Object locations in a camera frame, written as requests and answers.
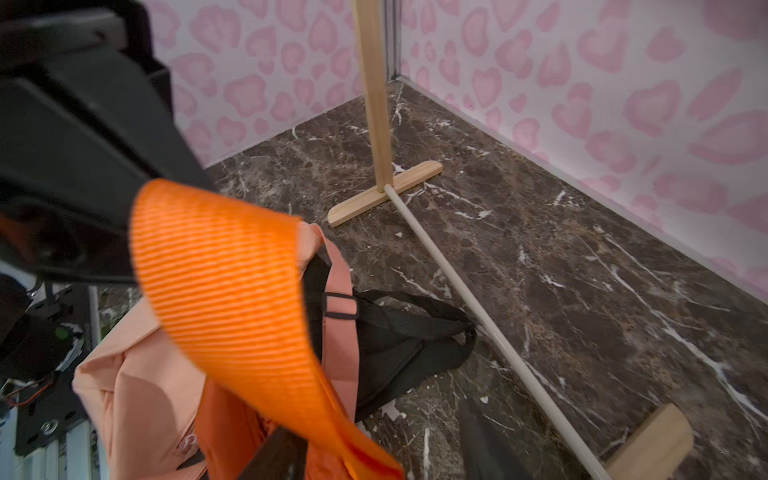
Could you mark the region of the pink bag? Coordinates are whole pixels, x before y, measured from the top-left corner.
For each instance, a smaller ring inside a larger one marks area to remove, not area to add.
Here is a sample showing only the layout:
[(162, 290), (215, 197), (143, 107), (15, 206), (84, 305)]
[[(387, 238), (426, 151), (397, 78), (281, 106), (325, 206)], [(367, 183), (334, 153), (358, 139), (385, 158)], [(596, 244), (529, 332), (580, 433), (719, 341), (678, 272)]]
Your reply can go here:
[(273, 426), (206, 376), (141, 300), (80, 363), (73, 389), (113, 479), (238, 479)]

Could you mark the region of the black bag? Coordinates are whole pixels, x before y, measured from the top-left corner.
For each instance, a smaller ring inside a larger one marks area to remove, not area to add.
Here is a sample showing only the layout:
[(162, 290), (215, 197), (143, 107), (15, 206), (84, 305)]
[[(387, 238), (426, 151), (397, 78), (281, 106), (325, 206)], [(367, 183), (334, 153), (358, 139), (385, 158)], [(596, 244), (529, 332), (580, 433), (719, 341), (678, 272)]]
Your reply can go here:
[(460, 367), (476, 343), (462, 310), (428, 296), (354, 290), (360, 373), (355, 420), (360, 422), (429, 376)]

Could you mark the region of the orange bag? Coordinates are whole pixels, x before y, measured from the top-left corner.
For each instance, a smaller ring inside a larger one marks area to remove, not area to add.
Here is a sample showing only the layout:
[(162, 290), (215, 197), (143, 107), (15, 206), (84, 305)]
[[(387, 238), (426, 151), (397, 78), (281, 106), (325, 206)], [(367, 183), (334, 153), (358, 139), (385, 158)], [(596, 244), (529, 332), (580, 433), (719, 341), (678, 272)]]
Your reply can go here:
[(308, 441), (304, 479), (400, 479), (355, 423), (351, 276), (322, 230), (167, 180), (146, 183), (130, 251), (164, 331), (206, 376)]

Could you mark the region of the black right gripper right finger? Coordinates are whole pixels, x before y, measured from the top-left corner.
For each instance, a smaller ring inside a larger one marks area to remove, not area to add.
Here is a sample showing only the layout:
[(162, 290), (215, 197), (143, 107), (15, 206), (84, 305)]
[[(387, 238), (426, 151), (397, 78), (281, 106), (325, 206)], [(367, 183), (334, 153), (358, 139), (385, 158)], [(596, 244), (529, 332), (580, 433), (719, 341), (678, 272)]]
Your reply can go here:
[(506, 437), (471, 399), (458, 407), (459, 438), (466, 479), (531, 479)]

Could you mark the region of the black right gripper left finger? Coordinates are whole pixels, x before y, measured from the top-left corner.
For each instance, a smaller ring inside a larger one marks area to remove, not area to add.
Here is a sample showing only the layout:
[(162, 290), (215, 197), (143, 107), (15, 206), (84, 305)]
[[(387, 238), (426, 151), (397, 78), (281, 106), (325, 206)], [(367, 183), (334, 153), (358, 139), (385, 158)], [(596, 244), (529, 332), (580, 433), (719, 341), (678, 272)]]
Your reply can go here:
[(238, 480), (303, 480), (308, 441), (280, 426), (257, 450)]

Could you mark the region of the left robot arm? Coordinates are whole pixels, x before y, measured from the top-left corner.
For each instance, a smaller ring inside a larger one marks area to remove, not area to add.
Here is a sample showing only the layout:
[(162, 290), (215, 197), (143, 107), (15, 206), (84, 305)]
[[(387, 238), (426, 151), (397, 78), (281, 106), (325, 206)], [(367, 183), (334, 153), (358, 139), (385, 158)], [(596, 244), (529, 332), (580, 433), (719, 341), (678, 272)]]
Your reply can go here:
[(149, 181), (210, 189), (174, 122), (138, 1), (1, 5), (1, 257), (37, 279), (132, 285)]

